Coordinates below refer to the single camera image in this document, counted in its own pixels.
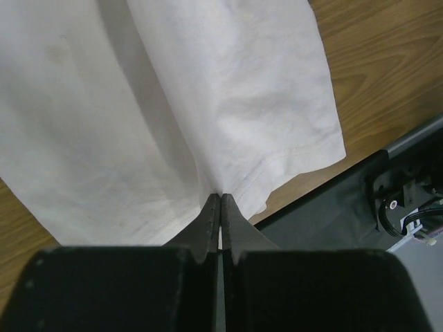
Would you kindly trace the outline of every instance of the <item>wooden surface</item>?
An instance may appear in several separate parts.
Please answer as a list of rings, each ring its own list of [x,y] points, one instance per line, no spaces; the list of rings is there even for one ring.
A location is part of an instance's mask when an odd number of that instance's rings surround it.
[[[314,0],[347,158],[270,196],[257,223],[443,112],[443,1]],[[57,242],[0,181],[0,311],[20,270]]]

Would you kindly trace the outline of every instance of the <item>white cloth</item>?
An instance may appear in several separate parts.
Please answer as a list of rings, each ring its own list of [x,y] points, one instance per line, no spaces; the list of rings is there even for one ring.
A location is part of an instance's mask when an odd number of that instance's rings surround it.
[[[345,156],[306,0],[0,0],[0,175],[62,244],[246,218]]]

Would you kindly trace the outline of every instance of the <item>metal bolt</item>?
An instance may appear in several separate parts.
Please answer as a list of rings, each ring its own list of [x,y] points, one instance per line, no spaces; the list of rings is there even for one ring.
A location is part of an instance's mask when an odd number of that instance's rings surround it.
[[[397,207],[398,204],[399,204],[399,202],[397,202],[396,200],[393,200],[392,202],[390,202],[389,208],[391,210],[393,210],[393,209],[395,209]]]

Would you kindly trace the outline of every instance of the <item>folded cloth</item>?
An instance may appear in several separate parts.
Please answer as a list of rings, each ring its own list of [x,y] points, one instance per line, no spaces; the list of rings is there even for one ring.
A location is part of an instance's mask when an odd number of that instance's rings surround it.
[[[61,244],[162,244],[345,156],[306,0],[3,0],[0,175]]]

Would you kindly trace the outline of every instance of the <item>wood grain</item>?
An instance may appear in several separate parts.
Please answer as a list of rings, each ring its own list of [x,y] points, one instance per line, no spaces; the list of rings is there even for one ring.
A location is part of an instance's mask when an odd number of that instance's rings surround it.
[[[443,1],[313,0],[347,158],[277,189],[266,216],[443,112]],[[57,242],[0,181],[0,311],[20,270]]]

